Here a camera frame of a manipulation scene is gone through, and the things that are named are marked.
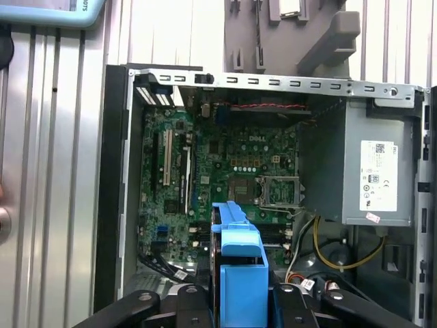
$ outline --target blue plastic bracket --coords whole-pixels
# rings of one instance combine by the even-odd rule
[[[221,255],[256,258],[257,264],[220,266],[220,324],[223,328],[267,327],[268,262],[257,228],[235,202],[213,203],[221,224]]]

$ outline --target dell logo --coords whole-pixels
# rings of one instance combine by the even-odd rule
[[[249,135],[249,141],[266,142],[266,137],[260,137],[257,135]]]

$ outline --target chip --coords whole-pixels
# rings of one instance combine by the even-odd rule
[[[201,185],[208,185],[208,184],[210,184],[210,177],[209,176],[201,176],[200,177],[200,184]]]
[[[176,130],[184,130],[184,121],[176,122]]]
[[[179,204],[177,200],[165,200],[164,201],[164,214],[177,214]]]
[[[228,180],[227,196],[241,205],[253,204],[256,182],[253,178],[232,177]]]
[[[210,154],[218,154],[219,153],[219,142],[216,140],[210,141]]]

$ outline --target power supply label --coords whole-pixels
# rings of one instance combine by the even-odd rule
[[[398,149],[391,141],[361,141],[360,210],[397,211]]]

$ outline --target gray plastic part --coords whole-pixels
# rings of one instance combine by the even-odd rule
[[[319,65],[336,66],[356,50],[355,38],[360,34],[358,12],[338,12],[328,31],[298,64],[298,74],[310,75]]]
[[[239,48],[232,53],[232,62],[234,63],[234,72],[242,72],[244,67],[243,49]]]
[[[239,12],[240,11],[241,0],[231,0],[231,12]]]
[[[319,6],[320,0],[302,0],[300,15],[281,19],[279,0],[226,0],[226,72],[298,76],[297,63],[330,28],[339,10],[337,1],[326,1],[321,9]],[[301,25],[305,17],[308,23]],[[347,62],[340,60],[347,52],[337,52],[334,57],[338,60],[319,66],[311,75],[348,76]],[[242,67],[234,65],[236,53],[241,56]]]
[[[268,0],[269,23],[278,26],[281,22],[281,6],[279,0]]]
[[[300,15],[297,17],[299,25],[307,24],[309,21],[309,7],[308,2],[311,0],[300,0]]]
[[[392,141],[399,150],[397,211],[372,214],[378,226],[408,227],[414,210],[412,122],[366,116],[364,99],[331,101],[320,97],[317,125],[306,126],[300,136],[299,175],[305,186],[304,206],[322,217],[343,224],[376,226],[361,211],[361,141]]]

